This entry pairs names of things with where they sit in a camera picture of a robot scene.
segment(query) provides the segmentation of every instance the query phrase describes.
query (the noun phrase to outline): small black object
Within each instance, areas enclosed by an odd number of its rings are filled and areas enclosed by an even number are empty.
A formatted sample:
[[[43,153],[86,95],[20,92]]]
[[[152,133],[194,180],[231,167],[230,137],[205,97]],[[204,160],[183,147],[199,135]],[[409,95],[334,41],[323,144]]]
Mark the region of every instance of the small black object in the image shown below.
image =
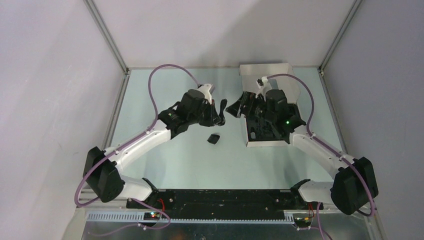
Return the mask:
[[[207,141],[211,144],[217,144],[218,140],[220,139],[220,136],[217,134],[211,134]]]

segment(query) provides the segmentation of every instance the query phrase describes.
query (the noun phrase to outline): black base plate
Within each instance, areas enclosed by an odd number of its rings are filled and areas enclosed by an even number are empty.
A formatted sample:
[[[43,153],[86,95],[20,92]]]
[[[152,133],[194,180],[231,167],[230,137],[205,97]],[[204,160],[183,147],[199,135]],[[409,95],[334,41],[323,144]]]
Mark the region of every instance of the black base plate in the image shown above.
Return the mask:
[[[173,219],[202,220],[284,220],[283,210],[307,210],[290,190],[155,190],[144,202],[157,209],[163,200],[165,212]],[[135,201],[127,201],[128,209],[145,209]]]

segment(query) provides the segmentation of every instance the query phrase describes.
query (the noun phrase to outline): red wire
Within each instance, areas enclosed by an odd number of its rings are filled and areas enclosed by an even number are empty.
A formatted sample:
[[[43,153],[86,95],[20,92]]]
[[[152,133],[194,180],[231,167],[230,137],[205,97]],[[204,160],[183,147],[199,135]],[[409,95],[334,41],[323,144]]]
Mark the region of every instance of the red wire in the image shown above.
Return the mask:
[[[165,203],[164,203],[164,201],[162,200],[162,198],[159,198],[157,201],[158,201],[158,202],[160,202],[160,203],[162,204],[162,212],[165,212]]]
[[[311,216],[311,218],[313,218],[313,217],[315,217],[315,212],[314,212],[314,207],[312,207],[312,204],[311,203],[309,203],[308,204],[309,205],[309,210],[312,210],[312,216]]]
[[[308,209],[308,216],[311,217],[311,204],[310,203],[307,204],[307,209]]]

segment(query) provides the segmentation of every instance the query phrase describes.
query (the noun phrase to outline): white wall panel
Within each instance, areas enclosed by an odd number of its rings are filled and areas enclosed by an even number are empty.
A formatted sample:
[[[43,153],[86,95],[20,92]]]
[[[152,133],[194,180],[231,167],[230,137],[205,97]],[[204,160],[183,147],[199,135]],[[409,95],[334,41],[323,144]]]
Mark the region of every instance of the white wall panel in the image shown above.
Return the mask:
[[[364,1],[324,70],[347,149],[373,165],[388,239],[423,239],[424,1]]]
[[[318,66],[353,0],[97,0],[129,67]]]
[[[0,1],[0,235],[60,239],[122,72],[81,0]]]

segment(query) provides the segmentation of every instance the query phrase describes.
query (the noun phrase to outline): light blue table surface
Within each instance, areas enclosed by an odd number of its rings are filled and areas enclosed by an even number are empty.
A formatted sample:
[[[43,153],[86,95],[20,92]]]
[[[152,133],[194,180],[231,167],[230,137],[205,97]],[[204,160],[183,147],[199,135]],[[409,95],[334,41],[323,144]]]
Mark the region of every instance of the light blue table surface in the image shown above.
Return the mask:
[[[335,147],[340,141],[318,72],[313,67],[296,67],[294,74],[310,88],[315,100],[311,129]],[[151,69],[132,70],[126,88],[112,145],[143,131],[153,120],[148,94]],[[194,68],[189,71],[200,83],[215,85],[213,98],[232,104],[242,94],[238,68]],[[179,69],[163,69],[152,79],[152,92],[159,112],[180,101],[190,88],[191,78]],[[311,111],[308,93],[300,85],[299,110],[306,121]],[[224,126],[192,125],[188,131],[152,149],[133,162],[125,174],[148,178],[161,189],[289,189],[303,179],[330,181],[311,157],[292,146],[246,147],[242,120],[225,113]],[[207,142],[219,134],[216,145]]]

